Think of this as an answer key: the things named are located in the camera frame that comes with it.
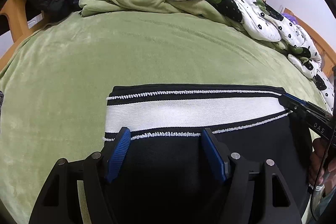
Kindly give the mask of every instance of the green bedsheet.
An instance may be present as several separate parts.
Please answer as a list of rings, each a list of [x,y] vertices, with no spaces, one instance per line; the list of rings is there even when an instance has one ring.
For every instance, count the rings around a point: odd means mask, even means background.
[[[19,224],[58,158],[101,150],[115,85],[282,86],[324,107],[314,83],[279,52],[182,13],[73,13],[24,41],[0,77],[0,198]]]

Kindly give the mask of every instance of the cable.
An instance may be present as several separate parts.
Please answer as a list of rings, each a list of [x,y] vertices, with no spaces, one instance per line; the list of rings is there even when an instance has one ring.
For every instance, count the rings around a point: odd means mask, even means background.
[[[326,158],[328,156],[329,147],[330,147],[330,145],[331,145],[331,143],[333,141],[334,135],[335,135],[335,130],[336,130],[336,121],[335,121],[334,128],[333,128],[333,134],[332,134],[332,136],[331,136],[331,138],[330,138],[330,140],[329,140],[329,142],[327,144],[327,147],[325,148],[325,151],[324,151],[324,154],[323,154],[323,157],[322,157],[322,161],[321,161],[321,164],[320,164],[320,168],[319,168],[319,171],[318,171],[316,179],[315,179],[313,193],[312,193],[311,199],[310,199],[310,211],[311,211],[311,215],[312,215],[312,217],[314,218],[315,221],[317,221],[317,217],[316,217],[314,209],[313,209],[314,195],[315,195],[317,183],[319,181],[319,177],[320,177],[320,174],[321,174],[324,162],[326,161]]]

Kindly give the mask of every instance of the wooden bed frame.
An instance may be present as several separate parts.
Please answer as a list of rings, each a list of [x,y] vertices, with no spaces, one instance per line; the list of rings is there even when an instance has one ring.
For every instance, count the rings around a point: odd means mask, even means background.
[[[42,13],[43,19],[33,27],[29,28],[27,24],[25,4],[26,0],[7,0],[0,11],[0,15],[5,15],[7,17],[13,38],[13,45],[0,58],[0,70],[5,67],[17,46],[20,45],[26,37],[33,34],[36,30],[43,28],[48,23],[48,16]],[[293,15],[293,12],[287,8],[285,9],[285,13]],[[333,74],[331,68],[336,65],[336,52],[334,52],[329,44],[317,32],[315,32],[301,19],[298,17],[296,18],[298,20],[298,24],[301,25],[313,39],[324,60],[324,62],[322,62],[322,69],[329,78]]]

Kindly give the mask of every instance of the purple cloth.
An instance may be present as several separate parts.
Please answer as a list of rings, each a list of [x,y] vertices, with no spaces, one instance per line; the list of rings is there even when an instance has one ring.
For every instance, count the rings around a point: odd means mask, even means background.
[[[297,24],[295,16],[292,16],[292,15],[287,14],[287,13],[282,13],[282,15],[283,15],[285,18],[289,19],[290,22],[294,23],[295,25]]]

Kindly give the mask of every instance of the blue gripper pad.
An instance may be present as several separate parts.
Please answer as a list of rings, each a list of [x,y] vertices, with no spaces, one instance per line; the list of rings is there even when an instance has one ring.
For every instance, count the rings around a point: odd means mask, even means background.
[[[120,167],[123,163],[123,160],[126,156],[128,147],[131,143],[131,132],[127,128],[120,138],[118,144],[115,146],[115,149],[109,159],[109,171],[106,175],[106,180],[110,183],[114,180],[119,173]]]
[[[289,97],[289,98],[297,101],[300,104],[307,105],[305,101],[303,101],[303,100],[301,100],[301,99],[299,99],[299,98],[297,98],[297,97],[295,97],[295,96],[293,96],[293,95],[291,95],[289,93],[285,93],[285,96],[287,96],[287,97]]]
[[[205,130],[202,130],[201,132],[201,144],[215,179],[220,183],[225,182],[224,161]]]

